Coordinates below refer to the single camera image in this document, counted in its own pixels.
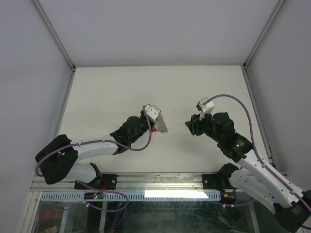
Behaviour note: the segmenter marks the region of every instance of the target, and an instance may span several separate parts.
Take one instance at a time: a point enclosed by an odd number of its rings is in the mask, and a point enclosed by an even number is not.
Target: wire
[[[253,133],[253,125],[252,125],[252,120],[251,120],[251,117],[250,117],[250,114],[246,108],[246,106],[236,97],[232,96],[232,95],[227,95],[227,94],[220,94],[220,95],[216,95],[216,96],[213,96],[212,98],[208,99],[206,102],[203,103],[203,105],[207,104],[208,102],[216,99],[216,98],[219,98],[219,97],[228,97],[228,98],[231,98],[231,99],[234,99],[235,101],[237,101],[241,106],[242,108],[245,110],[245,113],[247,115],[247,119],[248,119],[248,123],[249,123],[249,129],[250,129],[250,133],[251,133],[251,141],[252,141],[252,144],[253,144],[253,148],[254,148],[254,152],[255,152],[255,155],[258,159],[258,161],[261,163],[261,165],[263,165],[278,181],[280,181],[291,193],[294,194],[295,197],[297,197],[305,206],[306,208],[310,211],[311,213],[311,207],[296,193],[294,192],[294,190],[285,182],[282,180],[282,178],[280,178],[274,171],[272,171],[272,169],[270,169],[268,166],[266,166],[266,164],[264,163],[263,161],[263,158],[260,157],[258,151],[257,151],[257,148],[256,148],[256,145],[255,145],[255,140],[254,140],[254,133]]]
[[[212,201],[212,203],[214,204],[218,204],[218,205],[222,205],[222,206],[225,206],[225,207],[241,207],[241,206],[246,206],[246,205],[249,205],[250,203],[253,203],[254,201],[256,201],[255,199],[251,199],[250,201],[246,202],[246,203],[243,203],[243,204],[236,204],[236,205],[231,205],[231,204],[223,204],[223,203],[220,203],[220,202],[216,202],[216,201]]]
[[[121,195],[123,196],[125,199],[126,199],[126,203],[125,205],[120,208],[120,209],[117,209],[117,210],[107,210],[107,209],[102,209],[102,208],[99,208],[95,205],[92,205],[91,203],[87,202],[87,201],[84,201],[85,203],[87,203],[87,205],[93,207],[94,209],[97,209],[97,210],[101,210],[101,211],[106,211],[106,212],[118,212],[118,211],[122,211],[124,210],[127,206],[128,206],[128,203],[130,202],[129,198],[123,194],[123,193],[120,193],[120,192],[114,192],[114,191],[108,191],[108,190],[101,190],[101,189],[95,189],[95,188],[92,188],[90,186],[88,186],[86,183],[82,182],[82,181],[77,181],[78,183],[82,184],[85,188],[87,189],[90,189],[90,190],[93,190],[95,192],[101,192],[101,193],[113,193],[113,194],[117,194],[117,195]]]
[[[54,155],[54,154],[56,154],[56,153],[58,153],[58,152],[60,152],[60,151],[62,151],[64,149],[70,148],[70,147],[76,147],[76,146],[80,146],[80,145],[83,146],[83,145],[88,145],[88,144],[93,144],[93,143],[108,142],[108,143],[114,143],[114,144],[116,144],[118,146],[121,146],[123,148],[126,148],[128,150],[132,150],[132,151],[142,151],[142,150],[146,149],[149,146],[150,142],[151,142],[152,128],[151,128],[150,120],[149,120],[149,117],[148,117],[148,115],[146,113],[145,107],[146,107],[146,105],[143,106],[142,110],[143,110],[143,113],[144,113],[144,115],[146,117],[147,124],[148,124],[149,139],[148,139],[147,144],[144,147],[139,148],[139,149],[130,148],[130,147],[126,146],[126,145],[123,145],[123,144],[121,144],[119,142],[112,141],[112,140],[93,140],[93,141],[82,142],[81,144],[79,144],[79,143],[69,144],[69,145],[66,145],[66,146],[63,146],[61,148],[58,148],[58,149],[54,150],[53,152],[51,152],[48,155],[46,155],[43,159],[41,159],[37,163],[37,165],[35,166],[35,174],[37,176],[43,177],[43,175],[39,173],[39,167],[43,164],[43,162],[46,161],[48,158],[50,158],[52,155]]]
[[[103,190],[105,190],[106,186],[107,186],[107,181],[103,181],[105,183],[105,186],[103,187]]]
[[[309,231],[311,231],[311,227],[306,227],[306,226],[301,226],[303,229],[307,229]]]

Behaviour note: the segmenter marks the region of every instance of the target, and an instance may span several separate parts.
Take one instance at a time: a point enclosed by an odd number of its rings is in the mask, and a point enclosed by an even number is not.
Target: enclosure
[[[309,0],[5,0],[0,6],[2,232],[109,232],[116,215],[72,203],[71,195],[90,194],[72,181],[47,185],[34,176],[35,155],[59,134],[108,135],[146,103],[161,109],[167,132],[154,132],[145,151],[82,161],[116,175],[116,191],[130,197],[116,232],[286,232],[258,202],[214,204],[215,189],[206,191],[208,201],[150,200],[144,192],[203,191],[202,175],[230,162],[217,143],[185,126],[199,100],[218,94],[246,105],[260,154],[310,189]],[[238,103],[214,104],[249,138]],[[145,134],[133,147],[147,140]],[[53,192],[58,196],[49,197]],[[236,195],[239,203],[250,200],[240,190]],[[116,197],[89,201],[123,205]]]

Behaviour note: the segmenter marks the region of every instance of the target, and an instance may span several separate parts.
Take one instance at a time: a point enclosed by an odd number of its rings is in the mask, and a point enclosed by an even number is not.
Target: black bracket
[[[95,189],[103,189],[105,187],[105,190],[116,190],[117,188],[117,177],[118,175],[116,174],[104,174],[102,173],[102,180],[101,182],[94,187]],[[79,182],[75,182],[74,184],[74,189],[81,190],[81,189],[86,189],[82,184]]]
[[[225,192],[225,189],[233,189],[229,182],[226,182],[219,174],[203,174],[202,184],[204,190],[216,189]]]

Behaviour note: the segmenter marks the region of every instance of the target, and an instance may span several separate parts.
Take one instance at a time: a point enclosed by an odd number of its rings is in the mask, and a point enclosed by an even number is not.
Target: metal frame
[[[284,3],[286,2],[287,0],[279,0],[273,10],[273,12],[271,13],[266,25],[264,26],[264,28],[262,29],[251,53],[249,54],[246,62],[245,62],[245,69],[248,68],[249,64],[251,63],[252,59],[255,57],[255,55],[257,54],[258,50],[260,49],[261,45],[263,44],[265,38],[267,37],[267,35],[269,34],[270,32],[270,29],[272,28],[274,22],[275,22],[275,19],[276,17],[279,15],[281,9],[283,8],[284,6]]]
[[[32,232],[42,192],[30,192],[26,207],[17,226],[17,233]]]
[[[62,105],[61,105],[61,108],[60,108],[60,111],[59,111],[59,114],[58,114],[58,118],[57,118],[56,123],[55,123],[55,128],[54,128],[54,131],[53,131],[52,139],[56,138],[58,136],[58,134],[59,134],[59,130],[60,130],[60,127],[61,127],[61,124],[62,124],[62,121],[63,121],[63,117],[64,117],[64,114],[65,114],[65,109],[66,109],[66,106],[67,106],[67,102],[68,102],[68,99],[69,99],[69,94],[70,94],[70,90],[71,90],[71,87],[72,87],[72,84],[73,84],[73,79],[74,79],[74,75],[75,74],[76,74],[76,68],[74,68],[74,70],[71,71],[70,78],[69,78],[69,81],[68,81],[68,84],[67,84],[67,88],[66,88],[66,92],[64,94]]]
[[[207,173],[116,173],[120,192],[143,192],[151,189],[203,190],[202,174]],[[48,185],[42,177],[35,176],[30,191],[76,191],[75,181],[61,181]]]
[[[73,71],[75,69],[75,65],[73,64],[72,60],[70,59],[65,47],[63,46],[62,41],[58,37],[53,25],[51,24],[47,14],[45,13],[40,1],[39,0],[32,0],[32,3],[34,5],[35,9],[37,10],[40,18],[42,19],[42,22],[45,25],[47,31],[49,32],[52,40],[54,41],[54,43],[56,45],[56,47],[58,48],[58,50],[60,51],[60,53],[62,54],[64,59],[66,60],[70,69]]]
[[[279,171],[279,167],[278,167],[278,164],[276,162],[276,159],[274,158],[274,156],[272,154],[271,146],[270,146],[268,135],[267,135],[267,132],[266,132],[266,127],[265,127],[265,124],[264,124],[264,122],[262,120],[262,114],[261,114],[261,111],[260,111],[260,107],[258,105],[258,101],[257,101],[256,95],[255,95],[254,89],[253,89],[252,82],[249,79],[247,70],[243,66],[241,66],[241,69],[242,69],[242,73],[243,73],[243,76],[244,76],[244,79],[245,79],[245,83],[246,83],[246,87],[247,87],[247,90],[248,90],[248,94],[249,94],[249,97],[250,97],[252,105],[253,105],[253,109],[254,109],[255,116],[256,116],[256,119],[257,119],[257,123],[258,123],[258,126],[259,126],[259,130],[260,130],[260,134],[261,134],[261,137],[262,137],[262,140],[263,140],[263,144],[264,144],[264,147],[266,149],[266,153],[267,153],[267,157],[268,157],[269,163],[271,165],[275,166],[276,169]]]

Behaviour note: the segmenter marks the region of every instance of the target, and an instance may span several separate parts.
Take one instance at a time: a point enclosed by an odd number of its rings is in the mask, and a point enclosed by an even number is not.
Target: robotic arm
[[[140,117],[131,116],[122,126],[103,138],[92,140],[70,140],[63,134],[57,136],[42,151],[35,160],[47,184],[54,184],[63,179],[77,180],[98,188],[102,182],[102,174],[93,163],[82,164],[79,160],[98,155],[115,155],[132,149],[135,143],[147,130],[151,130],[161,111],[154,105],[146,104]]]
[[[266,162],[250,141],[235,132],[228,113],[212,115],[214,104],[208,98],[200,100],[196,107],[201,113],[185,122],[192,135],[206,134],[217,142],[225,156],[252,174],[249,176],[228,163],[217,172],[218,179],[255,198],[274,214],[283,228],[296,232],[311,215],[307,207],[311,207],[311,190],[304,192]]]

